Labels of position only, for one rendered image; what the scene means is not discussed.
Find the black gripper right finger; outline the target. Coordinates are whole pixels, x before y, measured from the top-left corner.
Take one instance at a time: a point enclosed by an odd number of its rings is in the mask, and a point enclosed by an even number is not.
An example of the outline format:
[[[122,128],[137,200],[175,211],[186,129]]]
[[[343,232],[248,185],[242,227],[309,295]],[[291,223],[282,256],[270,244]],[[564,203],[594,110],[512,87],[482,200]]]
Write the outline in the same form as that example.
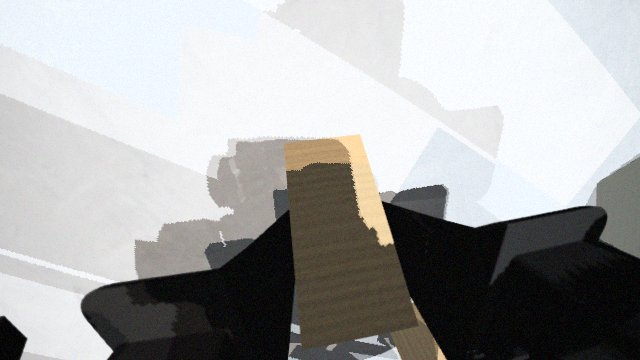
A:
[[[593,238],[607,211],[576,206],[470,227],[381,201],[414,305],[446,360],[485,357],[484,334],[510,261]]]

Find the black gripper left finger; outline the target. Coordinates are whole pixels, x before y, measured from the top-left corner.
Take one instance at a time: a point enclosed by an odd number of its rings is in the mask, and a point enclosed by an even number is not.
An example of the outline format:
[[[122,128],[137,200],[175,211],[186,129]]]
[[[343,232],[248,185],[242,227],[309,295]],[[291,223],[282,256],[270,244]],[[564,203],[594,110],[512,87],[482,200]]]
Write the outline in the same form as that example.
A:
[[[220,268],[106,284],[80,306],[112,350],[219,330],[241,360],[288,360],[294,285],[287,210]]]

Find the brown wooden triangular block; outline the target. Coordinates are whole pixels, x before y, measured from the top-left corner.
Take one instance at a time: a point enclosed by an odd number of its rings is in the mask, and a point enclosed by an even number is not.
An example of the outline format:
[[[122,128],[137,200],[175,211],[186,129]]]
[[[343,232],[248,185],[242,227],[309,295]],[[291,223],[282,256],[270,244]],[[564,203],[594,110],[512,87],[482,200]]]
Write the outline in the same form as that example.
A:
[[[418,327],[361,135],[284,152],[302,350]]]
[[[413,302],[418,327],[390,332],[401,360],[446,360]]]

